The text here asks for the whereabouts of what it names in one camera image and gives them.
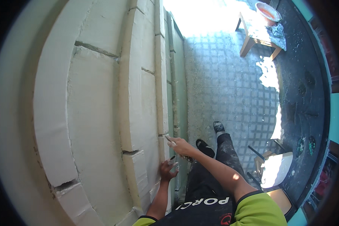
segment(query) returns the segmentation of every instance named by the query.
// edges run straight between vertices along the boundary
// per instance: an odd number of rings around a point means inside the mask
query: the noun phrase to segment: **hand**
[[[193,154],[198,151],[196,148],[192,147],[189,143],[187,143],[184,139],[182,138],[173,138],[169,137],[168,138],[171,142],[167,142],[168,146],[173,148],[173,150],[177,153],[180,154],[181,156],[189,156],[193,157]]]
[[[159,166],[159,173],[161,174],[161,180],[163,181],[170,181],[172,178],[176,177],[178,174],[178,169],[176,168],[176,171],[172,173],[170,170],[176,166],[178,163],[169,165],[168,160],[161,163]]]

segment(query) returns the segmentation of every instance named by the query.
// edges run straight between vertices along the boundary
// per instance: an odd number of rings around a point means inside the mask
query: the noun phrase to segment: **wooden table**
[[[278,47],[275,43],[271,42],[266,27],[258,23],[257,17],[258,15],[255,11],[239,13],[239,22],[236,26],[235,31],[239,28],[239,25],[242,21],[246,33],[245,42],[240,50],[240,57],[245,57],[252,46],[255,43],[259,43],[261,45],[275,48],[275,51],[270,56],[270,59],[273,60],[279,54],[281,48]]]

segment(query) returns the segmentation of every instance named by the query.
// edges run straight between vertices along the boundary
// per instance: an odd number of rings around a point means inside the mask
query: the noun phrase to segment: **black pants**
[[[217,138],[216,160],[236,170],[246,181],[244,170],[237,156],[230,134],[225,133]],[[200,198],[231,196],[212,174],[198,161],[191,164],[187,179],[185,202]]]

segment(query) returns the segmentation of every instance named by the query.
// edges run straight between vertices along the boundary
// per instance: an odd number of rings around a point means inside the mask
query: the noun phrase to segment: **tiled floor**
[[[225,4],[220,0],[212,2],[219,7]],[[186,22],[177,20],[177,23],[185,27]],[[212,123],[221,121],[232,137],[244,172],[253,173],[256,155],[247,146],[260,153],[265,151],[276,124],[279,94],[275,88],[262,85],[259,80],[262,70],[256,65],[274,49],[256,44],[242,58],[239,52],[244,38],[243,29],[186,37],[188,133],[190,144],[195,145],[201,138],[215,150]]]

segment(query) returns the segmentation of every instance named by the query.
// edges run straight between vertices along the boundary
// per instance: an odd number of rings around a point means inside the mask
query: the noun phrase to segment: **person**
[[[170,138],[168,145],[192,162],[188,174],[185,202],[165,216],[168,185],[178,170],[168,161],[160,165],[161,181],[146,215],[133,226],[155,225],[287,225],[280,207],[271,197],[247,183],[231,137],[219,121],[214,121],[217,136],[214,151],[203,141],[192,147],[184,139]]]

